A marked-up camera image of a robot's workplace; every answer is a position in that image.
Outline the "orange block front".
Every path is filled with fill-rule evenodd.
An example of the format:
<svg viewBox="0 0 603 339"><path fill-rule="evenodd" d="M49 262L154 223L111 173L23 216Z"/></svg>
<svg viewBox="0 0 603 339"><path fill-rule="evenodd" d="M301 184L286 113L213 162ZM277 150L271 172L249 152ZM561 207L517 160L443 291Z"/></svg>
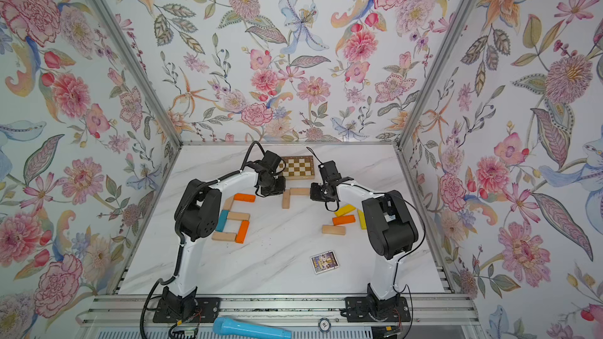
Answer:
<svg viewBox="0 0 603 339"><path fill-rule="evenodd" d="M241 222L239 231L236 234L236 239L235 239L236 243L243 244L245 242L249 226L250 226L250 222L248 220Z"/></svg>

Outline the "teal wooden block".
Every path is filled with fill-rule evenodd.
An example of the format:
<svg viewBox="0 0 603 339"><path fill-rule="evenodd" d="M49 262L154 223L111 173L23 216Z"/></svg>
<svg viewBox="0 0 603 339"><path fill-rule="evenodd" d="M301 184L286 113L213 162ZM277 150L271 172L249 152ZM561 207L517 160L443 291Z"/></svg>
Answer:
<svg viewBox="0 0 603 339"><path fill-rule="evenodd" d="M218 224L217 224L216 229L215 229L216 232L223 232L224 231L226 222L228 220L228 216L229 216L229 211L228 210L222 210L221 211L221 213L219 215L219 218L218 218Z"/></svg>

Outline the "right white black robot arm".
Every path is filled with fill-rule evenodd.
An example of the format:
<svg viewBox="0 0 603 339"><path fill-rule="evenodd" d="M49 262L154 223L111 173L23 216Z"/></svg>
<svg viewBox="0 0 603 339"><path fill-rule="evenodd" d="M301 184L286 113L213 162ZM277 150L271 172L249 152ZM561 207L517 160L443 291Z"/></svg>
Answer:
<svg viewBox="0 0 603 339"><path fill-rule="evenodd" d="M410 321L410 288L401 287L398 276L404 258L422 240L407 202L396 190L374 191L342 176L333 161L320 163L318 168L322 182L311 184L310 199L325 205L346 203L361 210L368 241L377 256L366 295L346 298L342 315L350 323Z"/></svg>

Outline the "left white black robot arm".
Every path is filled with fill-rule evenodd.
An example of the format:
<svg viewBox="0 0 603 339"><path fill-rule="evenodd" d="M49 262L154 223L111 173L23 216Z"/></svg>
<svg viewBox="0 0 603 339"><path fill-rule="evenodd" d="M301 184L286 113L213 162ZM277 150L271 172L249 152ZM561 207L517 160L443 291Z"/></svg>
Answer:
<svg viewBox="0 0 603 339"><path fill-rule="evenodd" d="M282 158L274 152L262 152L257 161L243 159L240 169L209 181L191 180L177 206L174 230L179 250L173 280L166 288L176 298L194 298L197 291L196 270L205 238L218 227L226 200L251 188L257 197L284 194L286 179L279 168Z"/></svg>

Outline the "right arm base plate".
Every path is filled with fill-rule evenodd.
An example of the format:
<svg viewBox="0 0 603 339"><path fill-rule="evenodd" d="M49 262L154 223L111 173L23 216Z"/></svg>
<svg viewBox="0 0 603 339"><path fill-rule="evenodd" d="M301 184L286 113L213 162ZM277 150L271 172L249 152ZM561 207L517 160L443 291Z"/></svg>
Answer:
<svg viewBox="0 0 603 339"><path fill-rule="evenodd" d="M347 297L340 315L348 323L409 323L411 309L407 299L394 297L386 301L376 301L369 296Z"/></svg>

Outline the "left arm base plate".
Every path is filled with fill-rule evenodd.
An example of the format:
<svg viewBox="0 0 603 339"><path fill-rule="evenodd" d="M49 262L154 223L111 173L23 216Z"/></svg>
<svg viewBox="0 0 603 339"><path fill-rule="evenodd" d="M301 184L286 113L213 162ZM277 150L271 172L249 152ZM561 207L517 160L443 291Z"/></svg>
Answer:
<svg viewBox="0 0 603 339"><path fill-rule="evenodd" d="M153 323L213 323L218 318L221 298L160 298L152 317Z"/></svg>

